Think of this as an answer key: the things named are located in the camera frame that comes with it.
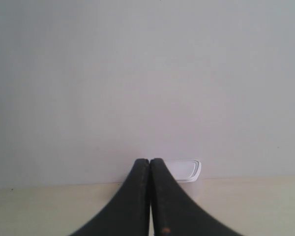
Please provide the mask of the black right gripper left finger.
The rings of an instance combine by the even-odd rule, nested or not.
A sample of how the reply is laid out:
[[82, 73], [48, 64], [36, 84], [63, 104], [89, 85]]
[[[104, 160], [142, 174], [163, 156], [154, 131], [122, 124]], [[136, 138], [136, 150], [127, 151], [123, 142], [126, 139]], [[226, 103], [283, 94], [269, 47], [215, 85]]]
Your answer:
[[149, 161], [137, 159], [112, 199], [72, 235], [147, 236], [149, 219]]

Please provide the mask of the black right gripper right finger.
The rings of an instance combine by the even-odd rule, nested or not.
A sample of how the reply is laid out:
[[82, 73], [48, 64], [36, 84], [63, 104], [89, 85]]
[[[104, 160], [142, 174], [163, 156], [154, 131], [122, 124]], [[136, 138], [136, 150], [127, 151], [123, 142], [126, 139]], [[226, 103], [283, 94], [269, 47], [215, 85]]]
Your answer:
[[161, 158], [150, 161], [151, 210], [156, 236], [238, 236], [198, 206], [179, 186]]

